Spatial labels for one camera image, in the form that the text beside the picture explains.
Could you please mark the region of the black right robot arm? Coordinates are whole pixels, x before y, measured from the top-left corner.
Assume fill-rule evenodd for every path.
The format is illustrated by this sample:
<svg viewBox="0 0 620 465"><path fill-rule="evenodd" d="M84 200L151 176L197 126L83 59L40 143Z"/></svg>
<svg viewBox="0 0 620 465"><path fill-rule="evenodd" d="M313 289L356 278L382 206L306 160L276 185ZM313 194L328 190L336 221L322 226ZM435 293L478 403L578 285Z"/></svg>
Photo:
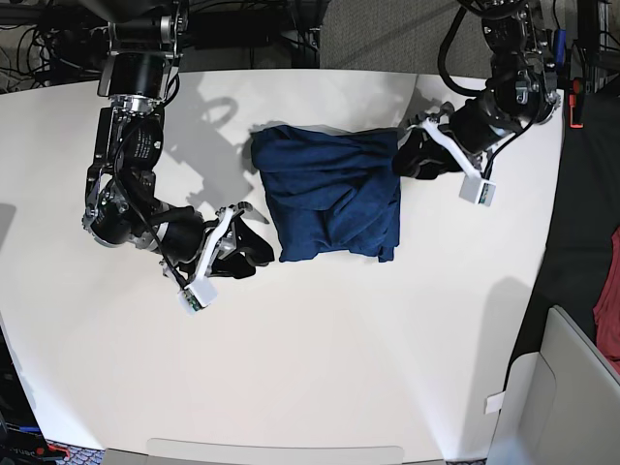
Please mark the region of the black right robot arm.
<svg viewBox="0 0 620 465"><path fill-rule="evenodd" d="M161 255L179 286L194 272L200 249L216 224L193 207L155 196L154 168L164 148L167 106L180 89L186 1L86 1L108 24L108 59L99 96L93 161L87 170L83 227L107 247L132 242Z"/></svg>

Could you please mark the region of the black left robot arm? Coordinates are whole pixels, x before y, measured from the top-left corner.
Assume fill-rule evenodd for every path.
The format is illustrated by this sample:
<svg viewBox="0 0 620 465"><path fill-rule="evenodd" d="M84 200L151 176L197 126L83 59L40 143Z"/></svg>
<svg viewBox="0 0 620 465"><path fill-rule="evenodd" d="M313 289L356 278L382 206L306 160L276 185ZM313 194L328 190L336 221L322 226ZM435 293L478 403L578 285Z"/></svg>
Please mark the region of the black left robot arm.
<svg viewBox="0 0 620 465"><path fill-rule="evenodd" d="M491 76L483 89L458 84L447 69L447 58L466 15L480 19L490 58ZM556 61L544 30L538 1L462 1L437 57L444 85L464 98L462 107L442 103L421 112L393 159L395 174L432 180L461 166L449 150L431 137L432 124L463 153L483 179L491 177L498 155L535 125L546 123L561 103Z"/></svg>

